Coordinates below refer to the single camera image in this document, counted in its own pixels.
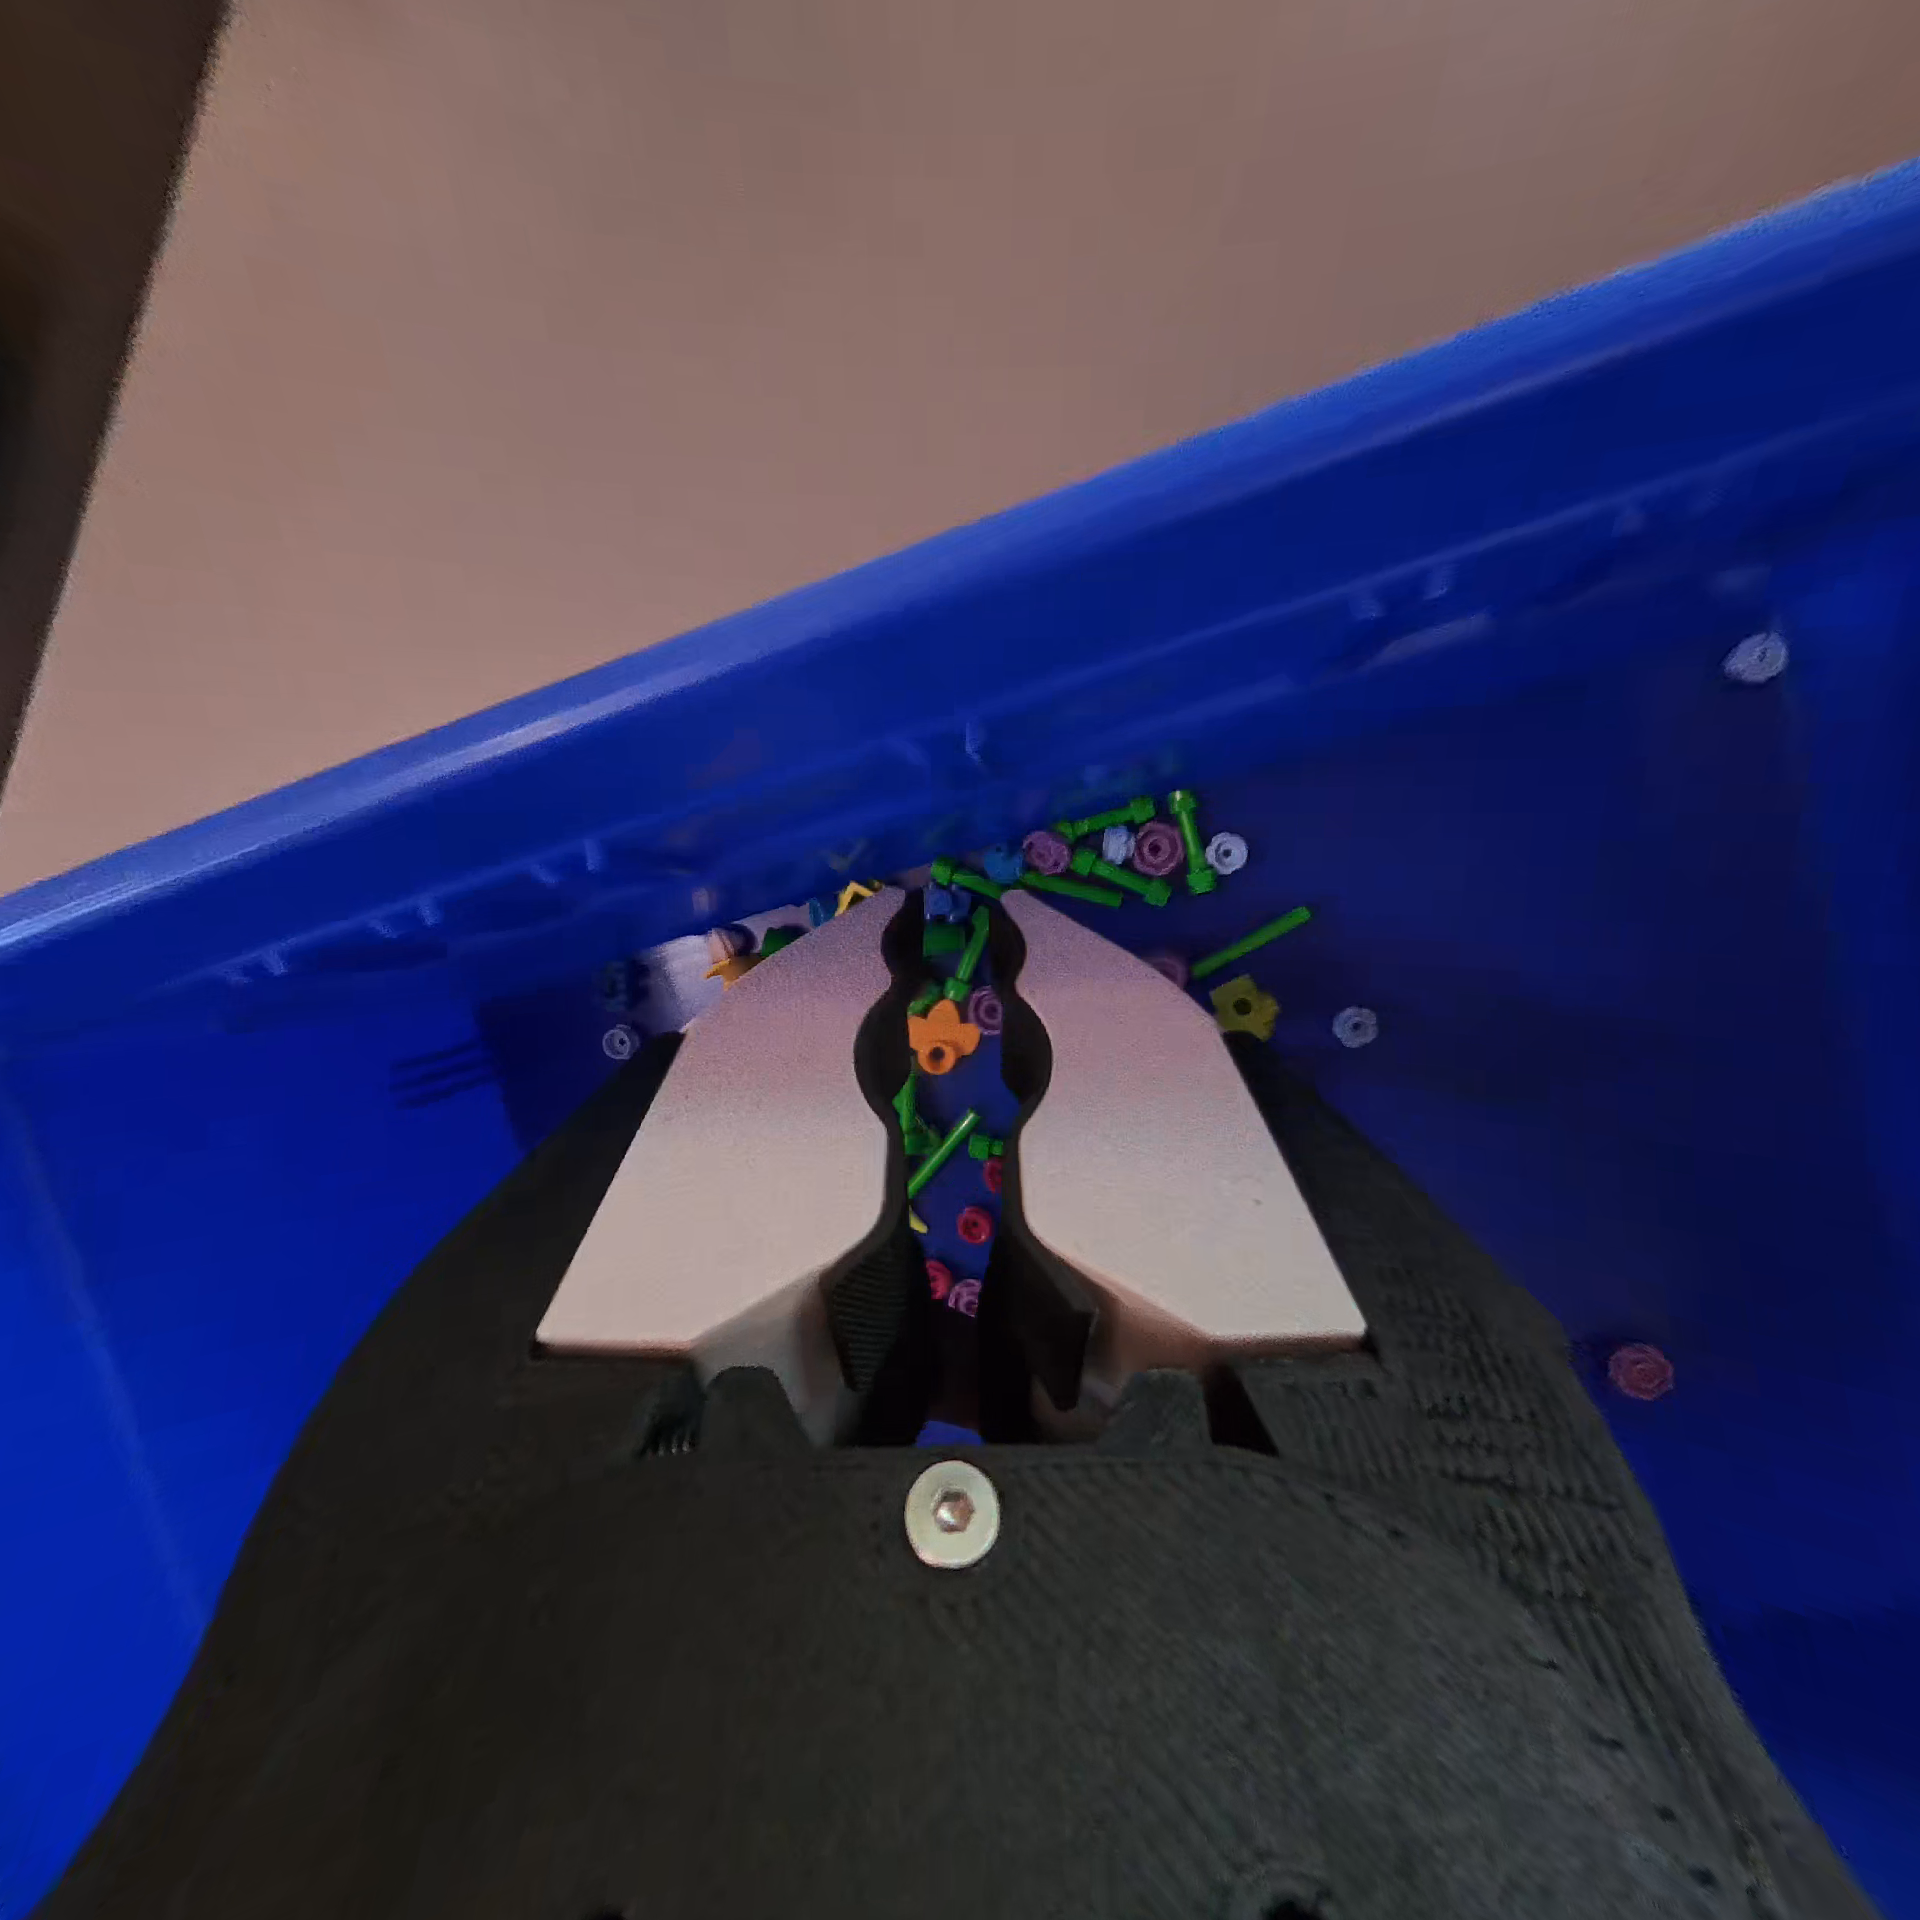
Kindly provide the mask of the pile of small toy bricks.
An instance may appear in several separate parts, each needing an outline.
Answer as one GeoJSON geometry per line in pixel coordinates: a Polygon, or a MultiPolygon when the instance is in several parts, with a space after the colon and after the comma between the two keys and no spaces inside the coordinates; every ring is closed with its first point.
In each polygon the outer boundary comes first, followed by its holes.
{"type": "Polygon", "coordinates": [[[1599,1334],[1685,1361],[1767,1344],[1807,1307],[1813,1206],[1785,1113],[1782,992],[1759,882],[1785,876],[1785,747],[1773,628],[1724,664],[1631,664],[1620,683],[1550,683],[1466,721],[1456,710],[1406,754],[1357,771],[1302,764],[1268,800],[1320,800],[1285,825],[1304,846],[1218,824],[1190,792],[1135,793],[1084,824],[1048,824],[985,872],[940,860],[918,929],[888,930],[896,986],[855,1044],[862,1089],[890,1128],[898,1170],[878,1232],[826,1277],[846,1400],[796,1400],[837,1428],[916,1371],[932,1334],[908,1333],[920,1276],[911,1214],[977,1128],[916,1118],[932,1080],[976,1067],[989,1102],[988,1206],[936,1238],[967,1238],[988,1273],[950,1281],[932,1324],[974,1300],[976,1427],[1078,1433],[1116,1403],[1046,1403],[1013,1337],[1001,1250],[1014,1093],[1001,1072],[992,917],[1041,896],[1142,957],[1225,1038],[1367,1321],[1361,1361],[1392,1344],[1386,1282],[1437,1254],[1360,1189],[1425,1189],[1519,1258],[1519,1305],[1569,1307],[1580,1348],[1599,1334]]]}

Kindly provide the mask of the blue plastic bin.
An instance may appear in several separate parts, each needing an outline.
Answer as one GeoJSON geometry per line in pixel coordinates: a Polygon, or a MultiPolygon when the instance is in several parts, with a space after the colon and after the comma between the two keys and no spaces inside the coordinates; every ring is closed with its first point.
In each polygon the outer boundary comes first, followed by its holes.
{"type": "Polygon", "coordinates": [[[4,899],[4,1916],[1916,1916],[1916,162],[4,899]]]}

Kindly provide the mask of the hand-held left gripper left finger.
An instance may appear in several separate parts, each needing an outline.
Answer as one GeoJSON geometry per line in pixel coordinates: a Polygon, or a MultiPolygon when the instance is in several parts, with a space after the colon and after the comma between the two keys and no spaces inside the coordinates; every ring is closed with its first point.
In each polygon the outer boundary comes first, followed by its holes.
{"type": "Polygon", "coordinates": [[[560,1355],[686,1361],[702,1380],[775,1374],[790,1400],[853,1395],[825,1284],[880,1227],[898,1170],[856,1076],[856,1038],[896,986],[873,894],[764,957],[678,1038],[660,1091],[536,1326],[560,1355]]]}

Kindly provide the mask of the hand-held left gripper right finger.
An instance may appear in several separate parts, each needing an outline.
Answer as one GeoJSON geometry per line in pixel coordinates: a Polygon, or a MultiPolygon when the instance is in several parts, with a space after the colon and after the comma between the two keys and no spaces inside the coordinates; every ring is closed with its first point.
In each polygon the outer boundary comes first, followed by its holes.
{"type": "Polygon", "coordinates": [[[1361,1352],[1361,1307],[1213,1018],[1041,896],[994,908],[992,954],[1014,1093],[1006,1313],[1041,1400],[1361,1352]]]}

